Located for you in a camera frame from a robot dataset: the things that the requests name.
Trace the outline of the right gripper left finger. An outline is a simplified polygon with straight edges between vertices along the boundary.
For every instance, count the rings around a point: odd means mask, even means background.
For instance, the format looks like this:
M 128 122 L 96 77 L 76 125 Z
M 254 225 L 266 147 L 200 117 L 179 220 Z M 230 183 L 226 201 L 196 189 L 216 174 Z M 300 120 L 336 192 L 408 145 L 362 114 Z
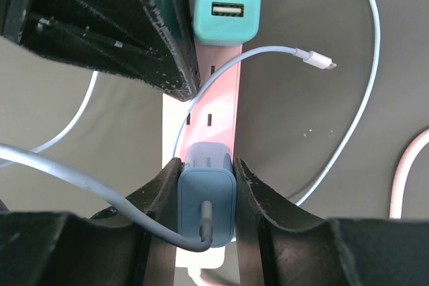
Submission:
M 112 207 L 1 213 L 2 285 L 173 285 L 176 247 Z

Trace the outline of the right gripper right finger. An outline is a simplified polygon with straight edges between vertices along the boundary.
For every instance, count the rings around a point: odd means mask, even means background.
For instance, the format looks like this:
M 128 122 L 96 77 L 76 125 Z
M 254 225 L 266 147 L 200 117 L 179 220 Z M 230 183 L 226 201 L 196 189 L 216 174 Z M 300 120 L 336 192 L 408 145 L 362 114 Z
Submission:
M 233 165 L 242 285 L 428 284 L 426 221 L 322 219 Z

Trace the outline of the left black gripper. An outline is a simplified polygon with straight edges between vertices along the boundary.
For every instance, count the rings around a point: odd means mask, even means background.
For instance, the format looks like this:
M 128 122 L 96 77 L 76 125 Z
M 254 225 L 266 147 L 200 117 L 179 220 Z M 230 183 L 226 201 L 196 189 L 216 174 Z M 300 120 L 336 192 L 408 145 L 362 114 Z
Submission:
M 200 88 L 189 0 L 1 0 L 1 36 L 181 101 Z

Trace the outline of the teal charger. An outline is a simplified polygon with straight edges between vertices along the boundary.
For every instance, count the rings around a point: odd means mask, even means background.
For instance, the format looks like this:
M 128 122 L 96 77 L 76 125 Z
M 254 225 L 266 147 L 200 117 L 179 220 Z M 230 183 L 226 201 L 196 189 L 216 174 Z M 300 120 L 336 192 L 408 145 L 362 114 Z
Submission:
M 193 30 L 209 46 L 235 47 L 259 30 L 261 0 L 194 0 Z

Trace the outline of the blue plug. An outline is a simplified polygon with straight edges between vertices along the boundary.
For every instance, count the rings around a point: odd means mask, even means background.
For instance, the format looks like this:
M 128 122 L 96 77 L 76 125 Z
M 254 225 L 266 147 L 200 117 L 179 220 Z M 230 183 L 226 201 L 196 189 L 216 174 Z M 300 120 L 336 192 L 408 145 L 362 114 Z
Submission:
M 213 248 L 226 246 L 235 230 L 237 180 L 229 148 L 222 143 L 191 145 L 178 179 L 178 233 L 200 240 L 202 203 L 212 204 Z

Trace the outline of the pink power strip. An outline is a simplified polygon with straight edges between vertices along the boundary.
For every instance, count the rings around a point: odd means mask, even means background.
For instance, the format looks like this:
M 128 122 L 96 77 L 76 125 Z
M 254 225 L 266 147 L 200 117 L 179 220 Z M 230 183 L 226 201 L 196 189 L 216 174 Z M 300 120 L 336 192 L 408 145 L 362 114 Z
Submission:
M 192 18 L 194 0 L 190 0 Z M 222 143 L 234 152 L 240 64 L 231 64 L 242 50 L 240 46 L 204 45 L 195 37 L 200 72 L 200 95 L 194 104 L 179 102 L 165 96 L 162 110 L 162 159 L 172 156 L 183 162 L 188 148 L 199 142 Z M 209 201 L 202 203 L 201 216 Z M 210 247 L 202 253 L 178 249 L 176 266 L 191 271 L 220 267 L 225 258 L 225 247 Z

